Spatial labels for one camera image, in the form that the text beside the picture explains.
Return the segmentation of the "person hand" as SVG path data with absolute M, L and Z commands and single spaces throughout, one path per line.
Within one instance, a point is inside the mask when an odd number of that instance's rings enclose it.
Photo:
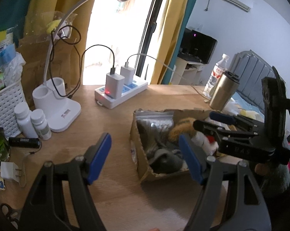
M 267 176 L 270 174 L 270 167 L 267 164 L 257 164 L 255 166 L 255 173 L 261 176 Z

